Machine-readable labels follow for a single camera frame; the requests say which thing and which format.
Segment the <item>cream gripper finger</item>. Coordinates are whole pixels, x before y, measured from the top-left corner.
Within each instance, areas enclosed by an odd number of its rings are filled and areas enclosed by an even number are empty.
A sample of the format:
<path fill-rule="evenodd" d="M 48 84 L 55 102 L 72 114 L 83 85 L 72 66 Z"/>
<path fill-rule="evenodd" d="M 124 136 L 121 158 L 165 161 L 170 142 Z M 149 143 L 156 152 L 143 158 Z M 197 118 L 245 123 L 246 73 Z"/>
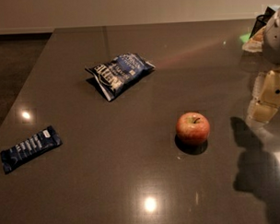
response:
<path fill-rule="evenodd" d="M 280 108 L 280 69 L 259 73 L 251 97 L 248 117 L 255 122 L 268 124 Z"/>

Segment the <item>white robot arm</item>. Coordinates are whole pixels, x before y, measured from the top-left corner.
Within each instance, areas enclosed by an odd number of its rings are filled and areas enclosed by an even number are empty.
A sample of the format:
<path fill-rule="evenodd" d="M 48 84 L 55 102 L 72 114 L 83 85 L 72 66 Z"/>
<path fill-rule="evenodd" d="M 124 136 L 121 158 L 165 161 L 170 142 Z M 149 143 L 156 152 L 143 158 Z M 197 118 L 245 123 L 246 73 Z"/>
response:
<path fill-rule="evenodd" d="M 252 33 L 242 49 L 244 52 L 261 53 L 273 65 L 268 72 L 260 72 L 256 77 L 248 109 L 252 120 L 268 124 L 280 108 L 280 6 L 270 17 L 262 17 L 262 27 Z"/>

